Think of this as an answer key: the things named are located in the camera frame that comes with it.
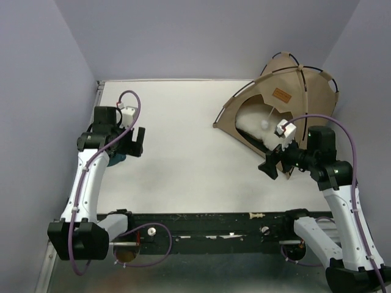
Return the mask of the pink patterned pillow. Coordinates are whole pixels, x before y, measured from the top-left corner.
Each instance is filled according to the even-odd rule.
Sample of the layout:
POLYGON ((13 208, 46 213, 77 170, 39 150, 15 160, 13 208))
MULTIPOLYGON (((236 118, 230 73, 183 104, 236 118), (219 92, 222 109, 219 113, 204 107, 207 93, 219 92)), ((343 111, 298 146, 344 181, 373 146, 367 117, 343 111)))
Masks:
POLYGON ((266 104, 244 104, 236 114, 235 125, 252 138, 260 140, 268 150, 274 150, 282 139, 274 133, 276 125, 282 120, 292 118, 289 112, 280 113, 275 107, 266 104), (261 121, 269 121, 269 128, 261 128, 261 121))

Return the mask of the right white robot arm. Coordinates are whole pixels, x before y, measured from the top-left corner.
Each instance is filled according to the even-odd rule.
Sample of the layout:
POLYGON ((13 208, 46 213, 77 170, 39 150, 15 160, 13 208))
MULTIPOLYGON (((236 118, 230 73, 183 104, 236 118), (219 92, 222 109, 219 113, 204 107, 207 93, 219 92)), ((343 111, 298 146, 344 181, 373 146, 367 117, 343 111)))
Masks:
POLYGON ((335 132, 327 126, 309 127, 304 150, 294 141, 295 132, 295 125, 282 120, 275 130, 282 143, 266 153, 265 162, 258 168, 272 179, 278 176, 277 164, 286 172, 294 167, 308 171, 328 203, 339 242, 332 240, 309 215, 283 221, 282 234, 288 239, 299 236, 314 252, 332 292, 384 290, 390 284, 390 267, 379 255, 359 207, 353 167, 336 158, 335 132))

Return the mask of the teal bowl stand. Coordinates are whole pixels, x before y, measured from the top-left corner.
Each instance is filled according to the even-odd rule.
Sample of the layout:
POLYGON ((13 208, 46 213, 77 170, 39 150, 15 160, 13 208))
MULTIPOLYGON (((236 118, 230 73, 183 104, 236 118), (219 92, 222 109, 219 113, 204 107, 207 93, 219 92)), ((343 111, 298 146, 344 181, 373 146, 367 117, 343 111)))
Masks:
POLYGON ((109 159, 108 167, 113 167, 126 159, 126 155, 124 154, 116 154, 115 156, 109 159))

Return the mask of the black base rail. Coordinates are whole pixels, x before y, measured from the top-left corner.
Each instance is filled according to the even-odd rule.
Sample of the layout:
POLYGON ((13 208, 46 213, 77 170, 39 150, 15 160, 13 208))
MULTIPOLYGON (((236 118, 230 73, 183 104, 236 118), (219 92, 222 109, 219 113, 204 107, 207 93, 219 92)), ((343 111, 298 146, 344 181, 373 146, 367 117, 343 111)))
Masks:
POLYGON ((133 214, 130 233, 116 241, 135 242, 143 255, 273 254, 279 252, 281 242, 299 242, 293 231, 296 219, 325 215, 306 209, 264 214, 252 220, 248 212, 133 214))

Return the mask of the beige fabric pet tent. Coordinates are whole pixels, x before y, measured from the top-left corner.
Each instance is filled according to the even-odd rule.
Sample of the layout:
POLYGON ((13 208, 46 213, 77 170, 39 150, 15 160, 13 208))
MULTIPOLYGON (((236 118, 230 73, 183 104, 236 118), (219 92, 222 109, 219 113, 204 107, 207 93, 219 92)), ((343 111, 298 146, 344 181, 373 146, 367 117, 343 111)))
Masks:
POLYGON ((265 156, 268 151, 259 136, 237 125, 244 110, 266 108, 266 117, 292 119, 304 114, 331 116, 339 89, 326 71, 299 63, 290 52, 278 52, 260 76, 242 86, 222 107, 213 127, 229 134, 252 151, 265 156))

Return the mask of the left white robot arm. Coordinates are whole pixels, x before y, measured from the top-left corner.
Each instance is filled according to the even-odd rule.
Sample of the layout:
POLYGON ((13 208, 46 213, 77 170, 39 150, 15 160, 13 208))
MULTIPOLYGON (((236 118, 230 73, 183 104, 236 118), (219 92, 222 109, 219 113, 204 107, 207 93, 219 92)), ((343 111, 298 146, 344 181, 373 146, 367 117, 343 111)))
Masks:
POLYGON ((133 138, 136 107, 97 106, 93 122, 77 139, 78 168, 68 203, 47 234, 61 260, 103 260, 116 237, 129 241, 135 235, 131 213, 125 209, 97 217, 103 175, 111 160, 141 157, 145 128, 133 138))

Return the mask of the white chess piece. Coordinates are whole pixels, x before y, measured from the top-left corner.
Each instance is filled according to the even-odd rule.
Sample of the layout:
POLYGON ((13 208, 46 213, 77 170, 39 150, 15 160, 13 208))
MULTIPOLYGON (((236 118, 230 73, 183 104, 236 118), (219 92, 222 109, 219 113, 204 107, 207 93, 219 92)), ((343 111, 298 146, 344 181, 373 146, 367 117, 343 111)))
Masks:
POLYGON ((249 219, 252 220, 252 219, 261 219, 265 216, 264 213, 253 213, 253 212, 250 212, 249 213, 249 219))

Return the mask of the white pompom toy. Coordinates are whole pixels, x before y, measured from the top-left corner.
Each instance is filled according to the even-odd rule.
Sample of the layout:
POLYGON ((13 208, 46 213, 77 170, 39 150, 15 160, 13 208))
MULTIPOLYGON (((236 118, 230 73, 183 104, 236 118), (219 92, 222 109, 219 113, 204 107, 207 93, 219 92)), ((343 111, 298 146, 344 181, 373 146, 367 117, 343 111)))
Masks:
POLYGON ((261 121, 261 128, 264 129, 264 130, 267 130, 269 128, 269 121, 262 120, 261 121))

